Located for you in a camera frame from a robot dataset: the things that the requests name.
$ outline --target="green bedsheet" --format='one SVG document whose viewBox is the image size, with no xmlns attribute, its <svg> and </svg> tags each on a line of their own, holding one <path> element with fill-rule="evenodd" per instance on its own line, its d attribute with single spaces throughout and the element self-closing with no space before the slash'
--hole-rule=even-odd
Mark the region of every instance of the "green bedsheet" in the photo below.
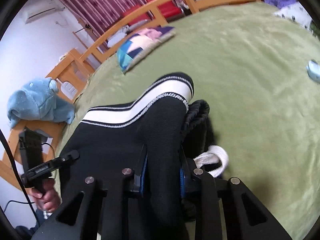
<svg viewBox="0 0 320 240">
<path fill-rule="evenodd" d="M 88 108 L 133 101 L 161 75 L 185 72 L 193 100 L 210 104 L 229 154 L 225 179 L 239 177 L 302 239 L 320 214 L 320 86 L 305 70 L 320 61 L 320 42 L 275 11 L 264 3 L 221 6 L 171 23 L 177 35 L 126 75 L 113 55 L 76 101 L 60 149 Z"/>
</svg>

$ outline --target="metal screw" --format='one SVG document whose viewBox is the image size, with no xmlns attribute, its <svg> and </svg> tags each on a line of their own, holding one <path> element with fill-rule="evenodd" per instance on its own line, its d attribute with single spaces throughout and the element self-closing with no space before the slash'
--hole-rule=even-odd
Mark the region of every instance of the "metal screw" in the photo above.
<svg viewBox="0 0 320 240">
<path fill-rule="evenodd" d="M 232 184 L 235 184 L 235 185 L 240 184 L 240 180 L 238 178 L 236 178 L 236 177 L 231 178 L 230 181 L 231 181 Z"/>
<path fill-rule="evenodd" d="M 84 181 L 85 181 L 87 184 L 90 184 L 90 183 L 94 182 L 94 177 L 91 177 L 91 176 L 86 177 Z"/>
<path fill-rule="evenodd" d="M 130 168 L 124 168 L 122 170 L 122 174 L 124 174 L 124 175 L 129 175 L 129 174 L 131 174 L 131 172 L 132 172 L 132 170 Z"/>
<path fill-rule="evenodd" d="M 203 170 L 201 170 L 201 169 L 194 169 L 193 172 L 194 172 L 194 174 L 196 174 L 196 175 L 201 175 L 201 174 L 203 173 Z"/>
</svg>

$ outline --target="red chair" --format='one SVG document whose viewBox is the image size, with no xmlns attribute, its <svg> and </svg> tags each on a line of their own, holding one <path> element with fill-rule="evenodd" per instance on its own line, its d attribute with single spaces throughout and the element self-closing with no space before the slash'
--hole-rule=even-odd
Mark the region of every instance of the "red chair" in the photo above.
<svg viewBox="0 0 320 240">
<path fill-rule="evenodd" d="M 135 11 L 136 9 L 138 9 L 139 7 L 141 7 L 139 4 L 136 4 L 135 6 L 131 7 L 129 10 L 125 11 L 124 13 L 122 13 L 122 16 L 125 17 L 127 15 L 129 15 L 130 13 L 132 13 L 133 11 Z M 148 16 L 148 14 L 142 14 L 140 16 L 138 16 L 137 18 L 133 19 L 131 22 L 128 23 L 129 26 L 143 21 L 143 20 L 151 20 L 150 17 Z"/>
<path fill-rule="evenodd" d="M 178 14 L 182 14 L 182 11 L 180 8 L 174 5 L 172 1 L 166 2 L 162 5 L 158 6 L 161 14 L 164 16 L 164 18 L 169 18 L 172 16 L 176 16 Z"/>
</svg>

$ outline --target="hand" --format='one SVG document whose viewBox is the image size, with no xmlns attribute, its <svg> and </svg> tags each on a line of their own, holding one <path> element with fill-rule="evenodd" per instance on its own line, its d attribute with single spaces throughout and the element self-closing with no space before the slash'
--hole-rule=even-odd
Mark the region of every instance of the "hand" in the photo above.
<svg viewBox="0 0 320 240">
<path fill-rule="evenodd" d="M 36 203 L 38 209 L 47 212 L 54 212 L 58 206 L 61 204 L 58 193 L 55 191 L 54 179 L 44 179 L 42 181 L 45 194 L 42 195 L 41 192 L 35 188 L 31 189 L 31 196 L 33 196 L 34 202 Z"/>
</svg>

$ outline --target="white pillow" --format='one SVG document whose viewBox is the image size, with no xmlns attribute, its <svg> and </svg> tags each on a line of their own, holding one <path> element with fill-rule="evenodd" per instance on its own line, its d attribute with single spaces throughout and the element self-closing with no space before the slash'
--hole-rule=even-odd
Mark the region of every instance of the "white pillow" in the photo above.
<svg viewBox="0 0 320 240">
<path fill-rule="evenodd" d="M 281 10 L 275 12 L 275 15 L 297 22 L 303 28 L 310 30 L 309 27 L 312 18 L 299 2 L 283 7 Z"/>
</svg>

